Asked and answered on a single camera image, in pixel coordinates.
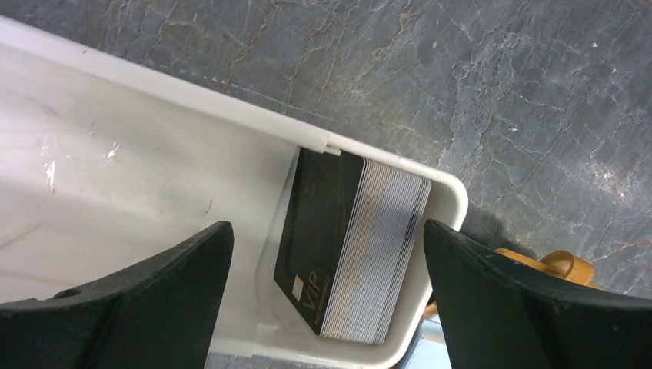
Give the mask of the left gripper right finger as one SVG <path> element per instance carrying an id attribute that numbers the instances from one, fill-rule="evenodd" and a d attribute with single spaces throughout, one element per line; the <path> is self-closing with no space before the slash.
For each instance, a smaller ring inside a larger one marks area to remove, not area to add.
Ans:
<path id="1" fill-rule="evenodd" d="M 454 368 L 649 368 L 651 302 L 564 281 L 437 220 L 424 254 Z"/>

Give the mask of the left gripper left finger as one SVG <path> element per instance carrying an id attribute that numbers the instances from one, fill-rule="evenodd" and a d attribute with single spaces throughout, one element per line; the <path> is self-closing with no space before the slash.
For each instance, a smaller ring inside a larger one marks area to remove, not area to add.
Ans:
<path id="1" fill-rule="evenodd" d="M 202 368 L 231 265 L 219 221 L 86 284 L 1 306 L 3 368 Z"/>

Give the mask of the orange card holder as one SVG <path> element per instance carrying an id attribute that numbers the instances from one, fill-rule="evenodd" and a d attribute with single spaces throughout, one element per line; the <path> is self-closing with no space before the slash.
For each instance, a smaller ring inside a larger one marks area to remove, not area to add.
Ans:
<path id="1" fill-rule="evenodd" d="M 493 258 L 498 255 L 512 260 L 515 264 L 528 266 L 546 275 L 599 291 L 606 291 L 605 287 L 594 283 L 595 270 L 593 265 L 569 251 L 554 251 L 537 260 L 516 251 L 497 248 L 490 251 L 488 257 Z"/>

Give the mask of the black credit card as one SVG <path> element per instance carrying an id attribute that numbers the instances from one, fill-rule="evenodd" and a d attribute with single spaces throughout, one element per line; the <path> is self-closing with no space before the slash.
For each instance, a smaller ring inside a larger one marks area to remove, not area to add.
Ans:
<path id="1" fill-rule="evenodd" d="M 364 159 L 301 149 L 274 268 L 274 281 L 319 335 L 338 269 Z"/>

